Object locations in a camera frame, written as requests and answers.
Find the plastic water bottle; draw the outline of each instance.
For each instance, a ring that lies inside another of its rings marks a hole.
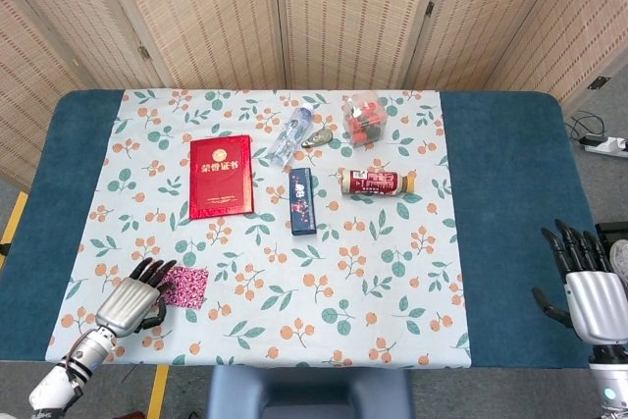
[[[285,166],[292,158],[296,147],[303,141],[312,125],[312,107],[303,105],[292,113],[284,129],[268,152],[268,158],[276,166]]]

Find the woven screen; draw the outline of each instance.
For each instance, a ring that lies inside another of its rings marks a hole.
[[[27,0],[103,88],[157,85],[105,0]]]
[[[535,0],[434,0],[407,86],[481,89]]]
[[[283,85],[276,0],[134,1],[178,86]]]
[[[293,88],[401,85],[418,36],[413,25],[425,12],[420,0],[285,2]]]
[[[628,49],[628,0],[540,0],[490,88],[531,89],[564,102]]]
[[[0,174],[28,187],[57,100],[81,84],[15,2],[0,2]]]

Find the robotic hand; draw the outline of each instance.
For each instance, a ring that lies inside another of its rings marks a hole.
[[[82,388],[93,371],[114,348],[116,338],[154,328],[164,321],[166,303],[162,295],[172,285],[160,284],[176,263],[144,259],[122,280],[98,309],[98,328],[81,335],[28,397],[34,410],[31,419],[64,417],[82,396]],[[159,306],[157,315],[146,318],[155,303]]]
[[[628,418],[628,299],[598,239],[555,221],[562,241],[546,228],[541,233],[553,251],[564,283],[569,312],[550,304],[532,288],[537,304],[555,321],[593,347],[589,366],[602,398],[601,419]]]

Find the blue box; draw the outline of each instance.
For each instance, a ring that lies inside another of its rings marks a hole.
[[[288,180],[292,235],[315,235],[312,173],[309,168],[292,169],[288,174]]]

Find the yellow floor tape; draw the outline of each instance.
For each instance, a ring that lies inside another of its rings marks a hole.
[[[147,419],[159,419],[161,416],[161,406],[166,393],[166,380],[168,379],[168,365],[157,365],[155,381],[153,382],[153,393],[150,396]]]
[[[16,204],[13,207],[13,211],[11,212],[9,223],[7,223],[4,234],[2,234],[2,239],[0,239],[1,243],[8,244],[13,240],[13,235],[16,233],[16,228],[18,227],[18,223],[20,222],[20,218],[22,217],[22,212],[24,211],[24,206],[26,205],[27,199],[28,195],[21,191],[18,195]],[[0,255],[0,270],[2,270],[2,266],[4,265],[4,259],[4,255]]]
[[[0,242],[3,244],[9,243],[13,240],[13,236],[16,233],[16,228],[18,227],[18,223],[22,217],[22,212],[24,211],[27,199],[28,195],[21,191],[18,195],[16,204],[13,207],[13,211],[11,212],[11,217],[9,218],[7,227],[4,230],[4,234],[2,234],[2,239],[0,239]],[[2,270],[2,266],[4,265],[4,259],[5,257],[0,255],[0,270]],[[153,392],[150,396],[147,419],[159,419],[161,416],[161,406],[164,402],[167,379],[168,365],[158,365],[157,371],[155,372],[155,380],[153,382]]]

